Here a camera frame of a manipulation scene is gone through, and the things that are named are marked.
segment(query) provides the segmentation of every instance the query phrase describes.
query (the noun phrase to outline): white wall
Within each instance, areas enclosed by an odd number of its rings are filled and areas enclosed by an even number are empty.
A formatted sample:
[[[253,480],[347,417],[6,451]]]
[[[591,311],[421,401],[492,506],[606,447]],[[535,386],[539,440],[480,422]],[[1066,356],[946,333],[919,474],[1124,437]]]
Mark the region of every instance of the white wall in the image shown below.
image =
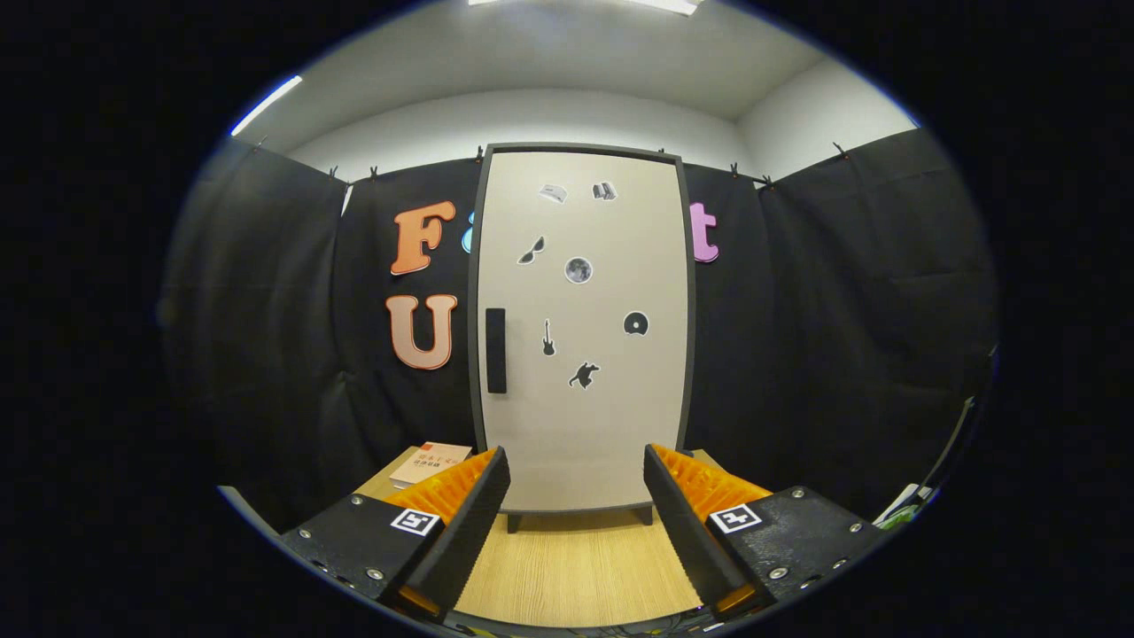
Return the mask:
[[[472,93],[412,104],[359,120],[288,153],[353,181],[476,155],[502,142],[581,142],[682,155],[722,170],[753,165],[739,128],[699,111],[611,93],[519,90]]]
[[[835,156],[832,143],[850,150],[916,128],[881,91],[830,58],[765,95],[738,124],[752,156],[738,170],[773,180]]]

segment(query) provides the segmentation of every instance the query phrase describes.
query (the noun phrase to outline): white door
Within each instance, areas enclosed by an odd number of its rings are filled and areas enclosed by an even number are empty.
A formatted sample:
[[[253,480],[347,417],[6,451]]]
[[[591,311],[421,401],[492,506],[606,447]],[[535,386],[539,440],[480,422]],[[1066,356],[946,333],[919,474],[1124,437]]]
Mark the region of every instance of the white door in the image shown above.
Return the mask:
[[[649,503],[644,446],[684,435],[688,206],[680,160],[644,154],[669,159],[507,146],[485,158],[474,361],[483,443],[508,451],[506,512]]]

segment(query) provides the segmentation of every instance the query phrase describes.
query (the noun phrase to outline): black door handle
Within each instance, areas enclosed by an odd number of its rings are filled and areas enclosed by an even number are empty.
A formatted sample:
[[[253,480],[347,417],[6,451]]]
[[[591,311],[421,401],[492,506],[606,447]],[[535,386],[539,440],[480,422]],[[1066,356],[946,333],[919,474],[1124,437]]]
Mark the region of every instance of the black door handle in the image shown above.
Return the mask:
[[[508,392],[508,374],[505,368],[503,308],[484,308],[484,367],[490,394]]]

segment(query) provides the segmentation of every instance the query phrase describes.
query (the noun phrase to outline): wooden table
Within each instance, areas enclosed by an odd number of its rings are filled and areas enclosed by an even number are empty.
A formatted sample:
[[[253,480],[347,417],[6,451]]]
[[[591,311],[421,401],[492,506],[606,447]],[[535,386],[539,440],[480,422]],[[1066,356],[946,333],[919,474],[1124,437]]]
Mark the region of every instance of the wooden table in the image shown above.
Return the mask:
[[[398,491],[390,474],[406,450],[356,493],[383,499]],[[702,450],[694,458],[719,468]],[[644,526],[631,511],[524,517],[508,534],[497,517],[456,610],[491,620],[543,627],[626,624],[701,605],[654,510]]]

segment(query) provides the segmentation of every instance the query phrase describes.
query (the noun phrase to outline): black curtain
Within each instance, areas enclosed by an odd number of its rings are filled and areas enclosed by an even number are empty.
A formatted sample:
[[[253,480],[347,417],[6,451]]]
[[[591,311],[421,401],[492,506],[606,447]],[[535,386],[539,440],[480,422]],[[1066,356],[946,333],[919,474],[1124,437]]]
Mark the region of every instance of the black curtain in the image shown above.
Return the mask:
[[[278,530],[380,468],[354,424],[330,321],[346,187],[226,139],[185,203],[164,274],[166,360],[191,435],[214,450],[215,483]]]
[[[462,237],[472,227],[481,164],[455,160],[415,167],[356,181],[339,222],[335,253],[333,316],[347,372],[347,389],[371,451],[389,463],[406,448],[426,441],[475,446],[468,381],[468,253]],[[430,263],[405,274],[390,267],[398,252],[404,211],[451,202],[456,216],[441,226],[435,248],[422,247]],[[435,371],[403,364],[393,352],[386,299],[412,295],[414,341],[433,347],[433,318],[425,300],[452,295],[452,356]]]
[[[942,451],[995,343],[980,218],[922,130],[753,187],[686,164],[716,258],[696,263],[686,448],[778,491],[803,484],[873,518]],[[277,529],[348,494],[406,446],[474,445],[468,253],[481,164],[415,167],[346,185],[226,143],[203,170],[166,284],[167,351],[210,424],[218,483]],[[426,267],[392,274],[404,211],[451,202]],[[452,356],[395,355],[391,295],[452,295]]]
[[[776,397],[737,428],[756,435],[747,446],[730,449],[735,431],[711,423],[705,446],[769,490],[809,485],[873,518],[924,478],[987,380],[996,281],[980,216],[921,129],[839,153],[756,198]],[[759,444],[765,433],[772,448]]]

